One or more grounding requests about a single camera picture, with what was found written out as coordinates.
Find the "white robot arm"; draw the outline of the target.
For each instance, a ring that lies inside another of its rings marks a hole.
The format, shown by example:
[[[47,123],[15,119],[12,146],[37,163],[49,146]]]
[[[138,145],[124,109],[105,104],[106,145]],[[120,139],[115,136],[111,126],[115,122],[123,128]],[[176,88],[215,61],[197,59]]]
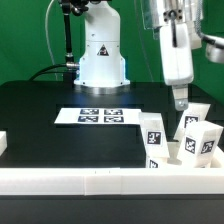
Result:
[[[224,64],[224,38],[201,31],[203,0],[140,0],[143,24],[159,35],[165,84],[173,91],[175,108],[188,108],[193,81],[193,49],[206,44],[206,57]],[[85,13],[85,53],[76,85],[95,93],[127,86],[125,59],[120,54],[120,16],[106,1],[89,1]]]

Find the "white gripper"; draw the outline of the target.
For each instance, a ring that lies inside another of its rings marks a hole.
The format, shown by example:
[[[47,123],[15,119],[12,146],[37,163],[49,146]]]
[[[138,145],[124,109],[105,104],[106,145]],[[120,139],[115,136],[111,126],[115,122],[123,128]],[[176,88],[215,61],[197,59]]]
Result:
[[[172,87],[175,109],[188,108],[188,83],[193,81],[193,62],[187,25],[176,25],[177,46],[173,46],[171,26],[160,29],[160,49],[164,81]]]

